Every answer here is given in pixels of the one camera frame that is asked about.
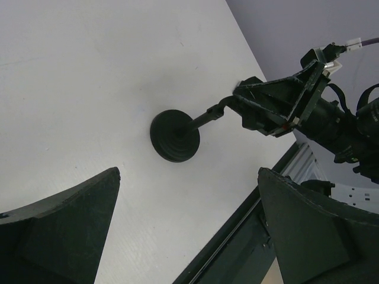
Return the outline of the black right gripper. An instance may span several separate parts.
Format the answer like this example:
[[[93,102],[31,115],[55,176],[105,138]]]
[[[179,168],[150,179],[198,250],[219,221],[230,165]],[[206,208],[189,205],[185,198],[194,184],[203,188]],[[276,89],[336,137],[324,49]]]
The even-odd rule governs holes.
[[[283,79],[263,82],[253,76],[241,81],[233,96],[241,101],[242,127],[273,137],[301,130],[329,82],[330,72],[317,60]]]

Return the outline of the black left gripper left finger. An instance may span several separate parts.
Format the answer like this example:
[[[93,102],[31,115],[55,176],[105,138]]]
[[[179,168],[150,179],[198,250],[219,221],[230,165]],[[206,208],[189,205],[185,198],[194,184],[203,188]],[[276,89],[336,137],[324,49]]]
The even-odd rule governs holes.
[[[94,283],[119,188],[112,167],[1,213],[1,283]]]

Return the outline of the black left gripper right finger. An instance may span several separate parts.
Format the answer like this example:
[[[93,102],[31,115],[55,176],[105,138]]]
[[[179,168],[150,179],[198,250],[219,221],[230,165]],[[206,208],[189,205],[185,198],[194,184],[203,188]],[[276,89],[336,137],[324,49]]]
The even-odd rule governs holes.
[[[378,214],[268,168],[258,189],[284,283],[378,283]]]

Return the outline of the black phone stand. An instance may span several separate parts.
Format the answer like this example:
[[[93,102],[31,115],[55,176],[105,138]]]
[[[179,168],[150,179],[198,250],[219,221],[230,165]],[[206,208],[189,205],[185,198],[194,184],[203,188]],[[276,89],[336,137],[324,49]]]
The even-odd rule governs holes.
[[[200,146],[199,128],[221,118],[225,107],[234,101],[232,96],[223,98],[195,119],[177,109],[159,113],[150,125],[154,149],[169,162],[181,163],[191,159]]]

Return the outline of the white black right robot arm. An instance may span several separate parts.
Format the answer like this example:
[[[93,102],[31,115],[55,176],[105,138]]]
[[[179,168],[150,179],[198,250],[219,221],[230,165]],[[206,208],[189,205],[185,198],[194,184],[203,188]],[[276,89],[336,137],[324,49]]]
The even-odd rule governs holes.
[[[296,74],[270,82],[251,77],[233,96],[244,128],[274,137],[297,130],[333,153],[335,163],[356,164],[354,173],[378,183],[378,128],[368,133],[349,112],[323,63],[312,60]]]

